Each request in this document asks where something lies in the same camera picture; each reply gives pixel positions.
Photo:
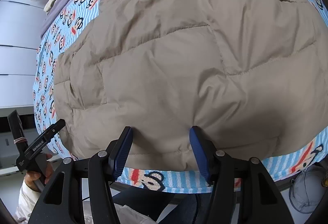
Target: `rubber band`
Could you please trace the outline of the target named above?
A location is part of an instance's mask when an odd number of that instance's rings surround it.
[[[24,142],[27,142],[27,139],[25,137],[20,137],[18,139],[14,139],[14,144],[24,143]]]

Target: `beige puffer jacket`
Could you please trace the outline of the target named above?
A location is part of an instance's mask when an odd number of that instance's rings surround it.
[[[100,3],[55,72],[74,155],[132,126],[127,167],[196,170],[193,125],[242,159],[294,152],[328,125],[328,29],[308,0]]]

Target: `black cable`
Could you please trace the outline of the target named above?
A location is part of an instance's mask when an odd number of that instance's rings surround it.
[[[88,198],[90,198],[90,196],[88,196],[88,197],[82,199],[82,201],[87,200]]]
[[[195,198],[196,198],[196,210],[195,210],[194,218],[193,218],[193,220],[192,220],[192,224],[195,224],[195,222],[196,222],[196,219],[197,219],[197,216],[198,216],[198,211],[199,211],[199,203],[200,203],[197,194],[195,194]]]

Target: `white sleeve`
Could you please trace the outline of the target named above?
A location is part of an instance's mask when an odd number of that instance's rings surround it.
[[[22,187],[19,191],[18,207],[14,218],[16,220],[26,219],[24,222],[21,223],[27,223],[40,195],[41,193],[33,191],[30,187],[26,185],[25,181],[23,181]]]

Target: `drawer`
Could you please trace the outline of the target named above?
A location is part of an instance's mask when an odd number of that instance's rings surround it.
[[[0,45],[38,49],[45,12],[30,5],[0,1]]]
[[[0,46],[0,74],[35,75],[36,50]]]
[[[33,105],[35,76],[0,75],[0,108]]]

